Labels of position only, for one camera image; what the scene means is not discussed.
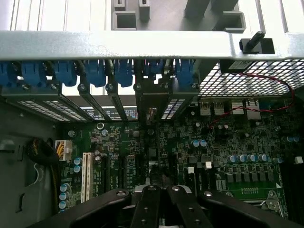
sticker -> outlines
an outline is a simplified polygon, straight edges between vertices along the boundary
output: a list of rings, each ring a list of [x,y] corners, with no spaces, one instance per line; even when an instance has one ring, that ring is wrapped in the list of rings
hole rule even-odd
[[[251,63],[252,61],[235,61],[228,70],[245,70]]]

white connector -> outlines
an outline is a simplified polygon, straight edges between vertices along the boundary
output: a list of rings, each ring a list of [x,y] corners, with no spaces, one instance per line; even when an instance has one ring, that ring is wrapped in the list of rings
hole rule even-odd
[[[82,154],[81,203],[93,196],[93,158],[93,153]]]
[[[60,155],[59,161],[71,161],[72,152],[73,152],[73,143],[72,140],[56,140],[55,148],[60,143],[63,143],[63,153]]]

blue latch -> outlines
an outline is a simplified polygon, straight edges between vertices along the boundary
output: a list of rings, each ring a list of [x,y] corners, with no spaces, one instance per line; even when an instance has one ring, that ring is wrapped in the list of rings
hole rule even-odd
[[[31,86],[47,86],[47,74],[42,61],[23,61],[21,63],[21,71],[24,81]]]
[[[68,87],[76,85],[77,74],[73,61],[57,61],[54,68],[58,81]]]
[[[17,86],[17,72],[11,62],[0,62],[0,85],[5,87]]]
[[[133,75],[131,59],[116,60],[114,69],[116,82],[118,82],[122,87],[128,87],[132,85]]]
[[[105,68],[104,61],[89,60],[85,64],[85,73],[88,83],[95,85],[95,87],[105,86]]]
[[[193,84],[193,60],[176,59],[175,73],[180,87],[188,87]]]

pcie slot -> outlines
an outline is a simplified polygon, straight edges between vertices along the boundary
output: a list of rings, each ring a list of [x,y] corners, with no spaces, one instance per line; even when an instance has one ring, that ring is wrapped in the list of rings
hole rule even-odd
[[[118,186],[121,189],[127,187],[127,158],[125,156],[118,157]]]
[[[102,192],[105,193],[110,190],[110,158],[103,157],[101,162],[101,182],[103,186],[101,187]]]
[[[86,153],[82,154],[82,175],[81,175],[81,203],[86,200],[86,164],[87,164],[87,155]]]

white pci slot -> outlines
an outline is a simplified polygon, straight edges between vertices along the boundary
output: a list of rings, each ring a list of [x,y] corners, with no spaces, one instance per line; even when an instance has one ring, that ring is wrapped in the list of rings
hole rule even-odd
[[[93,195],[93,153],[82,154],[81,203]]]

